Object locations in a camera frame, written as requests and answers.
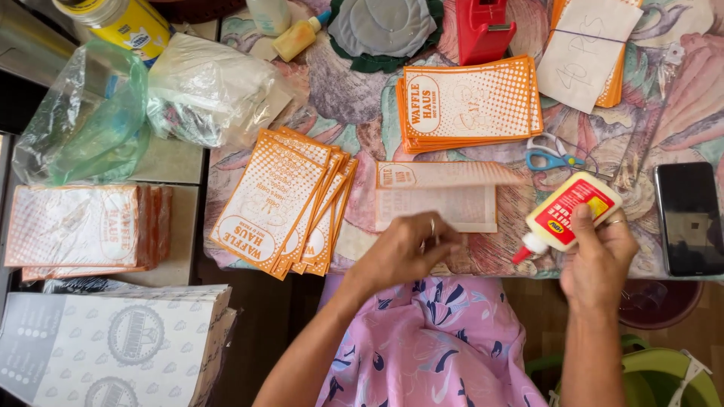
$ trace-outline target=hand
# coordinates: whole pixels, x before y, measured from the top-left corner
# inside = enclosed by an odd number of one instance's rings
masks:
[[[565,255],[560,287],[572,312],[618,312],[621,290],[628,268],[639,251],[639,244],[628,230],[628,223],[603,225],[596,231],[591,209],[582,203],[573,209],[571,223],[578,245]],[[626,220],[621,209],[607,222]]]
[[[427,277],[435,264],[460,248],[461,241],[460,234],[437,212],[398,217],[347,274],[372,295]]]

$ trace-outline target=glue bottle label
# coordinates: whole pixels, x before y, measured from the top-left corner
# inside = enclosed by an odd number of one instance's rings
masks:
[[[571,215],[573,208],[579,203],[591,207],[594,222],[615,205],[611,198],[593,185],[585,180],[578,180],[548,205],[535,218],[535,222],[549,230],[562,244],[568,245],[576,238],[571,229]]]

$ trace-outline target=red glue bottle cap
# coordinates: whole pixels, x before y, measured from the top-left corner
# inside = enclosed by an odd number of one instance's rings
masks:
[[[528,256],[530,256],[531,254],[533,254],[533,252],[530,251],[530,249],[528,249],[527,247],[523,246],[523,247],[521,247],[521,249],[518,250],[518,252],[510,259],[510,261],[511,261],[513,264],[520,264],[521,261],[527,259]]]

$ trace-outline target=gray fabric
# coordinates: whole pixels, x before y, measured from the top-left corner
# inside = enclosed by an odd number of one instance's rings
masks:
[[[413,56],[437,29],[426,0],[345,0],[327,31],[351,56]]]

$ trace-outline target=floral tablecloth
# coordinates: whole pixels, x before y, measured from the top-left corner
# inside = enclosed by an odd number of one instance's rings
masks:
[[[328,9],[329,0],[289,3],[295,18],[307,18]],[[457,65],[455,0],[445,0],[445,32],[438,44],[410,61],[416,65]],[[548,33],[552,2],[509,0],[507,15],[518,24],[510,45],[514,55],[527,53],[539,62]],[[661,239],[654,204],[652,168],[677,161],[709,161],[717,169],[717,183],[724,180],[724,0],[644,0],[644,16],[626,44],[623,99],[610,109],[592,114],[542,98],[546,131],[591,151],[598,164],[616,172],[630,138],[642,137],[647,127],[653,142],[638,182],[619,188],[632,220],[641,251],[631,267],[632,277],[666,278],[662,267]],[[433,153],[405,154],[400,145],[395,82],[392,74],[350,71],[320,32],[315,44],[293,62],[274,59],[270,38],[254,31],[247,12],[228,17],[222,24],[221,42],[240,51],[270,59],[308,99],[312,115],[297,130],[325,143],[337,144],[359,159],[344,225],[330,272],[344,272],[375,240],[374,163],[383,160],[458,161],[495,160],[530,179],[528,185],[498,188],[499,232],[465,235],[467,249],[439,265],[437,274],[477,274],[547,278],[557,277],[560,253],[552,253],[519,266],[510,257],[526,231],[525,216],[568,176],[559,169],[530,173],[523,160],[525,143],[460,148]],[[660,100],[660,65],[672,43],[684,55],[670,86],[668,104]],[[662,110],[658,124],[653,117]],[[578,156],[584,158],[580,151]],[[208,236],[225,202],[243,173],[250,151],[211,152],[204,233]],[[223,268],[247,268],[236,256],[206,240],[208,256]]]

